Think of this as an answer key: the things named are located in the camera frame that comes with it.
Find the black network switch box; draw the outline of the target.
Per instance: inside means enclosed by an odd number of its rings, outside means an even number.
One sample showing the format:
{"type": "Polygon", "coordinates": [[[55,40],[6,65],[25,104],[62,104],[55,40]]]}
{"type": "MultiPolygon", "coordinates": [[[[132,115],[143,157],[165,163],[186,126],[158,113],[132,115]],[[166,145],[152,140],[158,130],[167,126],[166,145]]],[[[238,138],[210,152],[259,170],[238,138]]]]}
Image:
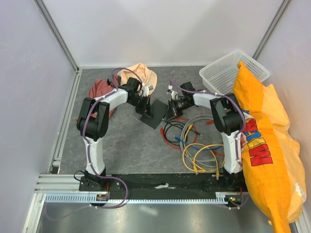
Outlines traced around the black network switch box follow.
{"type": "Polygon", "coordinates": [[[165,117],[168,110],[168,105],[164,102],[156,99],[151,105],[151,111],[153,113],[153,118],[142,116],[140,121],[144,124],[150,126],[153,129],[156,129],[162,119],[165,117]]]}

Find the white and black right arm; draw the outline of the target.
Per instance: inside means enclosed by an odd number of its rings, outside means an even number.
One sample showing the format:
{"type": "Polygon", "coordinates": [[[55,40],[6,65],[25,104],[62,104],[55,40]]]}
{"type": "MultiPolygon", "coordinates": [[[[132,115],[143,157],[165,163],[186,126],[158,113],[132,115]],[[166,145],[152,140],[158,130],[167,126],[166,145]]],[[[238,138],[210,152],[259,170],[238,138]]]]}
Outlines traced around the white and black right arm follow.
{"type": "Polygon", "coordinates": [[[229,173],[223,178],[223,187],[234,191],[240,186],[240,179],[234,175],[242,171],[241,133],[245,128],[245,117],[234,94],[217,94],[206,90],[197,91],[190,82],[177,85],[170,81],[166,119],[182,116],[192,106],[203,106],[211,110],[216,129],[224,143],[224,168],[229,173]]]}

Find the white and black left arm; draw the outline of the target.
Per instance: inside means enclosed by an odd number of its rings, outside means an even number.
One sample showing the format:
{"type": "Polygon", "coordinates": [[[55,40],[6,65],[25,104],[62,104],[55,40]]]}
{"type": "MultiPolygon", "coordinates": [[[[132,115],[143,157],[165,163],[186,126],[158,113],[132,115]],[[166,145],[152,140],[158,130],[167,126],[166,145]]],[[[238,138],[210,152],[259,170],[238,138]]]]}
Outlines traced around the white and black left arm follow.
{"type": "Polygon", "coordinates": [[[129,78],[127,83],[113,88],[108,93],[96,97],[85,98],[77,120],[77,129],[86,147],[86,173],[93,175],[90,186],[96,191],[105,189],[107,180],[103,160],[103,137],[107,133],[109,113],[116,107],[128,103],[135,107],[136,113],[153,118],[150,95],[152,85],[129,78]]]}

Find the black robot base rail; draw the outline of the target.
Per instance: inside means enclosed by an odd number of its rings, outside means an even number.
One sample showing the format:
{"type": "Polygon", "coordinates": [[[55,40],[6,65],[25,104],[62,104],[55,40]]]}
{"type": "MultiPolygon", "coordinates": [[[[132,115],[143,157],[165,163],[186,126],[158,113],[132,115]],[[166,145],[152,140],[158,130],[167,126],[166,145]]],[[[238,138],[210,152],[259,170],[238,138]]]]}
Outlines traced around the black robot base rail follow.
{"type": "Polygon", "coordinates": [[[159,174],[114,174],[105,179],[84,175],[78,179],[79,191],[92,194],[112,195],[115,198],[204,198],[211,199],[216,193],[247,192],[241,173],[219,178],[212,173],[159,173],[159,174]]]}

